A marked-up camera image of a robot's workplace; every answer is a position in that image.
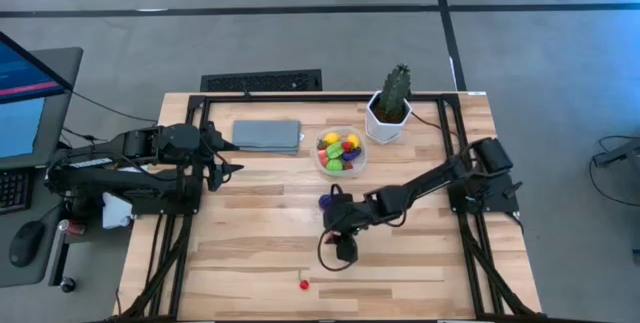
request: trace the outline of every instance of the purple toy fruit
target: purple toy fruit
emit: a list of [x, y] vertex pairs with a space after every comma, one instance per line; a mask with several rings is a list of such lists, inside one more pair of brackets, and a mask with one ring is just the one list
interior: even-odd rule
[[318, 204], [320, 205], [320, 209], [322, 210], [326, 210], [327, 208], [329, 208], [329, 205], [331, 204], [331, 195], [321, 195], [320, 199], [318, 200]]
[[362, 149], [361, 148], [356, 148], [356, 149], [352, 150], [351, 152], [344, 152], [342, 154], [342, 159], [344, 159], [345, 161], [354, 160], [360, 155], [360, 153], [362, 153]]

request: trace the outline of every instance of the gray floor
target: gray floor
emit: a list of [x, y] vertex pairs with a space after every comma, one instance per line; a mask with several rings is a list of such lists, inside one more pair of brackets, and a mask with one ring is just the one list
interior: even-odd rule
[[[0, 0], [0, 10], [436, 2]], [[525, 182], [519, 194], [522, 220], [545, 312], [637, 321], [640, 267], [631, 250], [640, 248], [640, 209], [598, 196], [587, 163], [598, 152], [597, 138], [640, 133], [640, 11], [454, 13], [452, 18], [468, 89], [488, 92], [498, 133], [516, 164], [514, 178]], [[28, 49], [83, 47], [78, 92], [147, 117], [157, 115], [165, 92], [197, 90], [202, 74], [321, 68], [326, 90], [372, 90], [395, 63], [405, 62], [413, 68], [414, 89], [453, 89], [438, 13], [0, 19], [0, 27]], [[101, 138], [141, 126], [76, 99], [66, 124]], [[625, 164], [596, 172], [607, 191], [640, 201], [632, 177]], [[0, 289], [0, 320], [108, 316], [126, 246], [124, 234], [73, 247], [67, 273], [83, 283], [74, 294], [43, 284]]]

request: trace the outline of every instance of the wooden table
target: wooden table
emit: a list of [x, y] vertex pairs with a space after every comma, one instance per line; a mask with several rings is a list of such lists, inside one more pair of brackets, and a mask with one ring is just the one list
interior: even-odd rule
[[[184, 123], [188, 97], [167, 94], [160, 124]], [[460, 93], [460, 100], [469, 141], [495, 136], [487, 96]], [[418, 116], [438, 123], [434, 103], [412, 105]], [[320, 173], [311, 160], [317, 132], [338, 125], [364, 132], [365, 107], [364, 102], [212, 105], [209, 119], [228, 140], [233, 121], [242, 119], [298, 119], [305, 138], [295, 157], [222, 154], [245, 169], [218, 192], [207, 191], [194, 216], [178, 319], [474, 317], [458, 222], [444, 189], [416, 201], [403, 227], [376, 226], [358, 235], [360, 259], [351, 268], [333, 273], [318, 263], [316, 244], [323, 229], [318, 197], [331, 183], [359, 199], [382, 185], [405, 183], [445, 159], [442, 133], [410, 117], [403, 136], [392, 144], [368, 140], [369, 161], [359, 177], [332, 179]], [[504, 214], [485, 217], [496, 268], [522, 301], [539, 311], [520, 228]], [[144, 216], [135, 222], [120, 283], [123, 308], [143, 289], [156, 219]], [[343, 264], [334, 258], [334, 246], [324, 246], [323, 257], [331, 266]], [[479, 271], [490, 312], [486, 279]], [[299, 274], [310, 280], [309, 290], [299, 288]], [[168, 310], [172, 282], [170, 273], [161, 313]]]

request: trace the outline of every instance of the black keyboard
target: black keyboard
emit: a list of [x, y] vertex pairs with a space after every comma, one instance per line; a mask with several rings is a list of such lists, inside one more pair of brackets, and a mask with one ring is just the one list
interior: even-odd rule
[[319, 69], [202, 76], [201, 92], [321, 91]]
[[0, 214], [29, 208], [33, 169], [0, 171]]

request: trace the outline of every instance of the black mouse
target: black mouse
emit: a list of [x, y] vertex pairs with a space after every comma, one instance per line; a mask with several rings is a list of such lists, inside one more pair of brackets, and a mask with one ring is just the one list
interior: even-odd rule
[[38, 252], [44, 235], [44, 224], [40, 221], [25, 223], [13, 237], [9, 247], [9, 260], [16, 267], [26, 267]]

